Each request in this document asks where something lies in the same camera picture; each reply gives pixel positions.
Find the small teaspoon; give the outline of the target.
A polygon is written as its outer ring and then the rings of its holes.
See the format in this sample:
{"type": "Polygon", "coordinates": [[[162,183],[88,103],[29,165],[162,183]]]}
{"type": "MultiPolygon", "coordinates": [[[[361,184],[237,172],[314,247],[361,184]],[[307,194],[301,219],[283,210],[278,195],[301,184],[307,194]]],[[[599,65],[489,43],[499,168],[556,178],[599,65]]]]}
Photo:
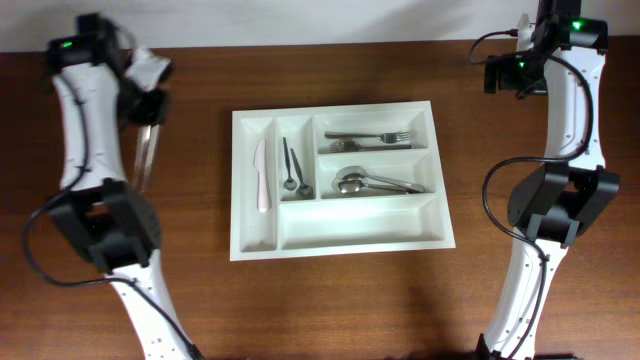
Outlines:
{"type": "Polygon", "coordinates": [[[306,200],[311,200],[314,198],[314,190],[313,188],[305,183],[304,180],[304,176],[303,176],[303,172],[302,172],[302,168],[300,166],[300,163],[298,161],[298,158],[296,156],[296,153],[293,149],[290,150],[291,153],[291,157],[293,160],[293,164],[294,164],[294,169],[296,172],[296,175],[299,179],[299,186],[296,190],[296,194],[301,197],[302,199],[306,199],[306,200]]]}
{"type": "Polygon", "coordinates": [[[287,139],[283,138],[282,143],[283,143],[283,151],[284,151],[285,169],[287,171],[287,178],[284,181],[283,187],[285,190],[294,191],[297,188],[297,182],[293,179],[291,175],[291,162],[289,157],[289,148],[287,144],[287,139]]]}

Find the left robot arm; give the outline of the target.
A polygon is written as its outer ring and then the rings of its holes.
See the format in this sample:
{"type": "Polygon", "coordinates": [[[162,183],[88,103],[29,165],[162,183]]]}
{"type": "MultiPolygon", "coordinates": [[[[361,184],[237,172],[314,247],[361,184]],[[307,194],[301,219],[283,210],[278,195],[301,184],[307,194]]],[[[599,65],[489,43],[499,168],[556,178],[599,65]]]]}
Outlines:
{"type": "Polygon", "coordinates": [[[99,284],[122,301],[148,359],[199,359],[161,269],[162,231],[143,192],[169,107],[171,59],[120,47],[120,28],[90,13],[76,33],[50,41],[47,65],[62,115],[60,194],[44,208],[99,284]]]}

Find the metal fork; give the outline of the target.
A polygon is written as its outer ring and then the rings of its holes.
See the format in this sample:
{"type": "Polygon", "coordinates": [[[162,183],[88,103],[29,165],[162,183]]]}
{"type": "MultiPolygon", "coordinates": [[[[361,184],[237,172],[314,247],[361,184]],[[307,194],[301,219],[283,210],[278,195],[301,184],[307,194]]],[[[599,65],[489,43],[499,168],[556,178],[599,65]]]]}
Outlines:
{"type": "Polygon", "coordinates": [[[380,134],[368,134],[368,133],[345,133],[345,132],[325,132],[324,137],[327,139],[341,139],[341,138],[362,138],[362,139],[376,139],[385,144],[395,144],[399,142],[409,141],[411,138],[410,132],[390,132],[380,134]]]}
{"type": "Polygon", "coordinates": [[[380,146],[364,146],[350,139],[338,140],[329,145],[330,153],[348,153],[348,152],[366,152],[366,151],[387,151],[387,150],[408,150],[411,149],[410,144],[400,145],[380,145],[380,146]]]}

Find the large metal spoon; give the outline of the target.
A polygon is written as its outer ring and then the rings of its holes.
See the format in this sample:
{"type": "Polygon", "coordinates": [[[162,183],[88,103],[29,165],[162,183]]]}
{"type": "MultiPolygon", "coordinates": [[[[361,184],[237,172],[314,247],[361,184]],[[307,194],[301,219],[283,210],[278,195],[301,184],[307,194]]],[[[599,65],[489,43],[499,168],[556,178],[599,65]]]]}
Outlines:
{"type": "Polygon", "coordinates": [[[365,189],[373,189],[373,190],[382,190],[382,191],[391,191],[391,192],[399,192],[405,194],[418,194],[418,190],[412,190],[405,187],[400,187],[396,185],[376,185],[369,184],[364,182],[363,180],[343,180],[339,178],[335,178],[332,182],[332,188],[341,193],[341,194],[354,194],[363,192],[365,189]]]}
{"type": "Polygon", "coordinates": [[[395,185],[395,186],[404,188],[406,190],[410,190],[410,191],[414,191],[414,192],[418,192],[418,193],[424,193],[426,191],[426,188],[424,186],[420,185],[420,184],[411,183],[411,182],[402,181],[402,180],[397,180],[397,179],[392,179],[392,178],[378,176],[378,175],[373,175],[373,174],[368,173],[361,166],[345,167],[345,168],[339,170],[337,172],[336,176],[341,180],[345,180],[345,179],[353,180],[356,177],[367,178],[367,179],[371,179],[371,180],[375,180],[375,181],[379,181],[379,182],[395,185]]]}

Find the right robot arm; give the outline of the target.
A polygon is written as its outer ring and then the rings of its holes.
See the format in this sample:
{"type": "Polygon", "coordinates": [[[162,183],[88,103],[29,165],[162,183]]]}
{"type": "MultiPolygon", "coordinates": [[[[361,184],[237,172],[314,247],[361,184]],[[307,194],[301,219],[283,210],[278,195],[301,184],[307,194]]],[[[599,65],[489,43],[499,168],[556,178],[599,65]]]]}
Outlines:
{"type": "Polygon", "coordinates": [[[543,156],[503,160],[536,169],[511,191],[508,222],[491,222],[512,239],[497,312],[480,335],[478,359],[532,359],[552,279],[568,249],[617,195],[620,178],[606,171],[598,124],[599,85],[609,50],[608,25],[585,18],[575,0],[541,0],[534,19],[522,16],[508,35],[517,49],[483,60],[484,91],[511,90],[517,99],[548,98],[543,156]]]}

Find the white plastic knife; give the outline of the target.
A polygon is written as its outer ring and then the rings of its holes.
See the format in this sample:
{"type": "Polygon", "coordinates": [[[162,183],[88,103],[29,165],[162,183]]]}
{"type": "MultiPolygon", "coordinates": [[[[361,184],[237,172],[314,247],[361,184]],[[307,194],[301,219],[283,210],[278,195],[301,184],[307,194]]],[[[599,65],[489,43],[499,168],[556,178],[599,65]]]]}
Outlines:
{"type": "Polygon", "coordinates": [[[253,165],[257,171],[257,209],[265,213],[270,210],[271,202],[266,172],[266,140],[264,138],[257,143],[253,165]]]}

